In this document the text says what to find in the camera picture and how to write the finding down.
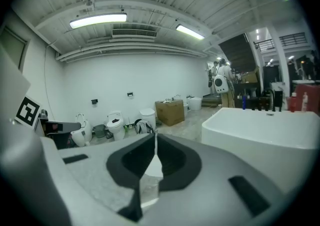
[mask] white bathtub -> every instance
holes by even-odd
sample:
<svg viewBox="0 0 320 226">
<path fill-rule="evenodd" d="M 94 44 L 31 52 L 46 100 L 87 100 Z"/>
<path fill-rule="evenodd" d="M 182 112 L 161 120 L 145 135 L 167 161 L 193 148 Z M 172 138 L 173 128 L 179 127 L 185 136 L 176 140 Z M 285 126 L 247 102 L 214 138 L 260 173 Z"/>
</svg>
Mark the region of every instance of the white bathtub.
<svg viewBox="0 0 320 226">
<path fill-rule="evenodd" d="M 202 143 L 227 150 L 287 193 L 301 185 L 319 151 L 320 118 L 313 112 L 221 108 L 202 124 Z"/>
</svg>

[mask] red bottle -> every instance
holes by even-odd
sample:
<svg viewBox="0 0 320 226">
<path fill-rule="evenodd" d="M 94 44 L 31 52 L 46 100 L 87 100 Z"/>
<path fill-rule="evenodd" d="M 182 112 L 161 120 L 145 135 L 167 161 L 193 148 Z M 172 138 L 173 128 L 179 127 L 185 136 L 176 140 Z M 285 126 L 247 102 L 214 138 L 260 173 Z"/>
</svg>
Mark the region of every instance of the red bottle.
<svg viewBox="0 0 320 226">
<path fill-rule="evenodd" d="M 292 96 L 290 98 L 290 111 L 294 112 L 296 110 L 296 103 L 297 103 L 297 94 L 292 92 Z"/>
</svg>

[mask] white toilet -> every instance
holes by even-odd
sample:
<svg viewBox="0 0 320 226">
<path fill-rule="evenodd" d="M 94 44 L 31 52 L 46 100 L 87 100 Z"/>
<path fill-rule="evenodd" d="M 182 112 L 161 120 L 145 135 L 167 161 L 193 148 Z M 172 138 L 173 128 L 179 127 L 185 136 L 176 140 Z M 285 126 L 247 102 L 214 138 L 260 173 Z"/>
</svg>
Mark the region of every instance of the white toilet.
<svg viewBox="0 0 320 226">
<path fill-rule="evenodd" d="M 114 140 L 122 140 L 125 137 L 124 119 L 120 111 L 113 111 L 108 115 L 107 128 L 113 134 Z"/>
<path fill-rule="evenodd" d="M 89 121 L 86 120 L 82 113 L 78 113 L 75 116 L 75 121 L 81 124 L 81 128 L 77 131 L 71 132 L 72 140 L 79 147 L 90 145 L 90 141 L 92 139 L 92 127 Z"/>
</svg>

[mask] window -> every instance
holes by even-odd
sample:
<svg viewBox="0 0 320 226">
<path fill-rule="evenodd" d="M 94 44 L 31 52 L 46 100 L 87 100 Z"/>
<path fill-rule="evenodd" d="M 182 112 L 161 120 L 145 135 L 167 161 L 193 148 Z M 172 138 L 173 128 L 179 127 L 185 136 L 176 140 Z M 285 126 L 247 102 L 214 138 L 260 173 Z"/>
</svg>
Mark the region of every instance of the window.
<svg viewBox="0 0 320 226">
<path fill-rule="evenodd" d="M 25 40 L 21 39 L 6 27 L 0 34 L 0 45 L 2 45 L 8 56 L 12 59 L 12 61 L 19 69 L 22 66 L 22 55 L 26 43 L 27 42 Z"/>
</svg>

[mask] white bucket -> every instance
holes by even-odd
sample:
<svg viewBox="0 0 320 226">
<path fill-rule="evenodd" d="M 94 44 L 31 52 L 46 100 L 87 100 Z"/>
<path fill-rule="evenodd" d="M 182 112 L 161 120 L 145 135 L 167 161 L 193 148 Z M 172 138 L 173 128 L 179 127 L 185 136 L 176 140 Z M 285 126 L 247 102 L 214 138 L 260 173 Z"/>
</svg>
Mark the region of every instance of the white bucket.
<svg viewBox="0 0 320 226">
<path fill-rule="evenodd" d="M 187 100 L 188 100 L 189 108 L 191 110 L 201 109 L 202 98 L 193 97 L 193 98 L 188 98 Z"/>
<path fill-rule="evenodd" d="M 186 118 L 188 114 L 188 104 L 184 103 L 183 104 L 183 109 L 184 109 L 184 118 Z"/>
</svg>

